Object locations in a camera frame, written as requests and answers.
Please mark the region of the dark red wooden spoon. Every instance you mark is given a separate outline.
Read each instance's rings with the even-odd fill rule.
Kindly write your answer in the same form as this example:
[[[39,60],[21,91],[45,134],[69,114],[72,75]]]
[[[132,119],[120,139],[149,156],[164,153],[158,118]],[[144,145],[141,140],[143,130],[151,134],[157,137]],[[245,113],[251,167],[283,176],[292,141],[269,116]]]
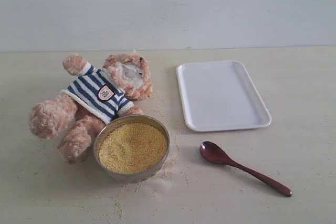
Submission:
[[[220,148],[217,144],[213,142],[204,141],[200,145],[199,152],[201,156],[210,163],[228,165],[243,170],[257,178],[261,182],[265,183],[278,193],[282,194],[283,196],[292,196],[292,190],[290,188],[262,173],[259,173],[253,169],[237,163],[236,161],[231,159],[222,148]]]

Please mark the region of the plush teddy bear striped sweater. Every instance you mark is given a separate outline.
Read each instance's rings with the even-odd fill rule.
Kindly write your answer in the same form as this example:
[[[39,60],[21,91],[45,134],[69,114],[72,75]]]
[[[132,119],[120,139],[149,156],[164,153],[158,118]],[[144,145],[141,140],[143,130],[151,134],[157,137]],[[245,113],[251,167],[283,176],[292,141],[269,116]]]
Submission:
[[[57,148],[67,163],[80,163],[107,124],[143,114],[135,102],[152,94],[150,65],[137,52],[110,55],[101,68],[79,54],[68,56],[62,64],[75,80],[54,99],[32,107],[29,128],[42,139],[66,130]]]

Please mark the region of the steel bowl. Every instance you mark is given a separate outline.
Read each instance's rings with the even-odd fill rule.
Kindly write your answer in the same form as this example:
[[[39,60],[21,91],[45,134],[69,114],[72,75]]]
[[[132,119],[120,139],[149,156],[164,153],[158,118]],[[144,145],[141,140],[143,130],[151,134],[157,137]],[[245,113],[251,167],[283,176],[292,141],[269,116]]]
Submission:
[[[130,124],[130,123],[144,123],[144,124],[148,124],[151,125],[155,128],[157,128],[161,133],[163,133],[163,135],[166,138],[167,144],[168,144],[168,148],[166,151],[166,154],[164,155],[164,157],[161,159],[161,161],[159,161],[156,165],[154,165],[153,167],[144,170],[142,172],[138,172],[135,174],[119,174],[116,172],[113,172],[111,170],[108,170],[107,168],[105,168],[99,161],[99,149],[102,145],[102,142],[104,141],[104,139],[116,128],[123,126],[125,124]],[[114,121],[112,121],[110,124],[106,125],[98,134],[98,136],[96,137],[95,143],[93,145],[93,153],[94,153],[94,157],[96,159],[96,162],[99,164],[99,166],[103,169],[103,171],[105,171],[110,177],[112,177],[113,179],[119,181],[119,182],[125,182],[125,183],[137,183],[140,181],[144,181],[147,180],[148,178],[152,177],[155,175],[155,173],[157,173],[163,166],[164,162],[167,159],[167,156],[169,154],[169,150],[170,150],[170,136],[169,133],[166,129],[166,127],[157,119],[147,116],[147,115],[129,115],[129,116],[125,116],[119,119],[116,119]]]

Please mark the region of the white plastic tray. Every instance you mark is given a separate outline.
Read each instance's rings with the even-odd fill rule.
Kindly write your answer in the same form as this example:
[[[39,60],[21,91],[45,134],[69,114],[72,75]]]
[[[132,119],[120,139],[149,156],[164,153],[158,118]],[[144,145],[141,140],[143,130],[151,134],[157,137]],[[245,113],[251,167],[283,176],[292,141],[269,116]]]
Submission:
[[[272,118],[246,67],[236,60],[176,68],[186,126],[196,132],[268,127]]]

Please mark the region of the yellow millet grain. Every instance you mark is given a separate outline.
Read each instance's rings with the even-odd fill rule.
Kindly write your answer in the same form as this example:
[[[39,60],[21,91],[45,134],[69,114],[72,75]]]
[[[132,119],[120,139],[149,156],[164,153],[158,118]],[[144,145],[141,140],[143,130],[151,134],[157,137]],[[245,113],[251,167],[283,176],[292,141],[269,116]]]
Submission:
[[[100,163],[119,174],[135,174],[156,165],[166,154],[168,144],[157,128],[130,123],[113,130],[99,149]]]

